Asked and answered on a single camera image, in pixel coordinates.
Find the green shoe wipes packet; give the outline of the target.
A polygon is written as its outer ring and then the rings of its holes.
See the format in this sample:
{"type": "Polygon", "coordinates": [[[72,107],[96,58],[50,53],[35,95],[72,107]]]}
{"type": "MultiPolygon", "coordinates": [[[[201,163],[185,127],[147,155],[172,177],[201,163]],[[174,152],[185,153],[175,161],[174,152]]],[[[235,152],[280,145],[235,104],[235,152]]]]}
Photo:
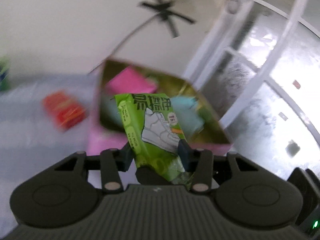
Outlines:
{"type": "Polygon", "coordinates": [[[172,184],[190,187],[193,174],[184,169],[177,153],[185,135],[170,98],[164,93],[126,93],[114,98],[136,168],[149,167],[172,184]]]}

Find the red small box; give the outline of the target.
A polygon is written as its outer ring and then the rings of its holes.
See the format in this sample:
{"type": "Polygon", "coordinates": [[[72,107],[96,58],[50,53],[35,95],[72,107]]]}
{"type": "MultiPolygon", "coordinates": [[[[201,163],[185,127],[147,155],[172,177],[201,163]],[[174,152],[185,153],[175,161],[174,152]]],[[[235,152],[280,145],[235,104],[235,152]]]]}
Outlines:
{"type": "Polygon", "coordinates": [[[42,99],[42,105],[54,124],[62,131],[69,130],[87,117],[83,104],[64,90],[47,95],[42,99]]]}

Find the green medicine box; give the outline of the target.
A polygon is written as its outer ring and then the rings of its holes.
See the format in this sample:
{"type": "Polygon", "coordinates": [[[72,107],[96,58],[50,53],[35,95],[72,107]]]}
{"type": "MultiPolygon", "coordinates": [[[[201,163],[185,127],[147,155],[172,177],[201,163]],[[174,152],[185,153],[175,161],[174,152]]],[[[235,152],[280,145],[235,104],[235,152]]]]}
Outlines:
{"type": "Polygon", "coordinates": [[[9,82],[10,61],[7,56],[1,56],[0,59],[0,91],[5,91],[10,88],[9,82]]]}

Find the pink biscuit tin box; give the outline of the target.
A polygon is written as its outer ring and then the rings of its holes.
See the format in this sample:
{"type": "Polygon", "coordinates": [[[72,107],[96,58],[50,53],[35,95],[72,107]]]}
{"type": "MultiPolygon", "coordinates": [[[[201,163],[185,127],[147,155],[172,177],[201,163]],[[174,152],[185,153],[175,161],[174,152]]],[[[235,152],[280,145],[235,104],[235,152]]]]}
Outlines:
{"type": "Polygon", "coordinates": [[[128,95],[138,123],[150,121],[153,113],[163,114],[171,134],[182,135],[193,148],[206,148],[224,155],[232,147],[219,125],[217,114],[206,98],[182,78],[137,64],[109,58],[100,65],[100,78],[89,116],[88,155],[127,143],[124,124],[135,123],[122,117],[115,98],[128,95]]]}

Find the light blue cloth item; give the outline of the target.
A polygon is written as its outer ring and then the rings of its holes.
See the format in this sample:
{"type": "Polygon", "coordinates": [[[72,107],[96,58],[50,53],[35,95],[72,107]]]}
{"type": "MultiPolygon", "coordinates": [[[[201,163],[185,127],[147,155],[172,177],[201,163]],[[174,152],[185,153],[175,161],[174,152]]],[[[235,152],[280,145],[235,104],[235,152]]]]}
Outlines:
{"type": "Polygon", "coordinates": [[[178,123],[186,137],[190,140],[194,135],[203,130],[204,120],[198,115],[198,100],[195,97],[176,96],[170,98],[178,123]]]}

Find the pink glitter pouch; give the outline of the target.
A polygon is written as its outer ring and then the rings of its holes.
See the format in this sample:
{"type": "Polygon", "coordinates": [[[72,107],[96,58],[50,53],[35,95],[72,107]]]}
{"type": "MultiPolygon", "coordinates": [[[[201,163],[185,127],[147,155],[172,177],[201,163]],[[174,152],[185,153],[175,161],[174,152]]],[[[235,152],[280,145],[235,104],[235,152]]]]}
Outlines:
{"type": "Polygon", "coordinates": [[[113,95],[154,93],[157,90],[157,85],[136,71],[132,66],[128,66],[108,81],[105,89],[113,95]]]}

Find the white window frame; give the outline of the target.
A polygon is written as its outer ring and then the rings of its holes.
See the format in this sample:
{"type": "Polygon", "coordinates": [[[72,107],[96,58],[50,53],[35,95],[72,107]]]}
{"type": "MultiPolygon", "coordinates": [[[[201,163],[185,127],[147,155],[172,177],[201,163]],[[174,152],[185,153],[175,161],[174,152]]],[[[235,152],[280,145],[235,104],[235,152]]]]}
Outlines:
{"type": "Polygon", "coordinates": [[[239,152],[319,151],[319,0],[226,0],[185,74],[239,152]]]}

